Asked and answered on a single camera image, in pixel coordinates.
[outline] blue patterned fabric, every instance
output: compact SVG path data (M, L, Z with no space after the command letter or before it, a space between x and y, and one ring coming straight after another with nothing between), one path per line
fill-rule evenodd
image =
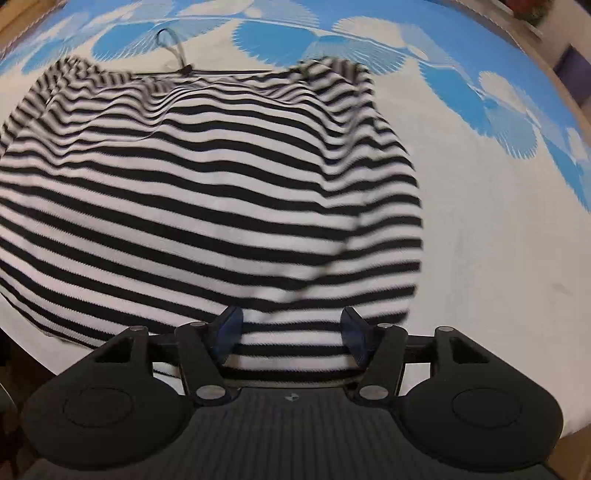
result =
M535 157L539 131L565 182L591 210L591 150L585 146L586 155L575 158L576 120L547 77L477 22L425 0L344 0L337 8L329 0L69 0L0 61L0 75L41 70L80 48L102 62L137 57L157 48L160 28L189 41L229 22L228 42L270 66L338 56L386 75L418 63L449 109L515 159ZM190 53L188 60L195 63ZM494 74L503 95L481 84L483 72Z

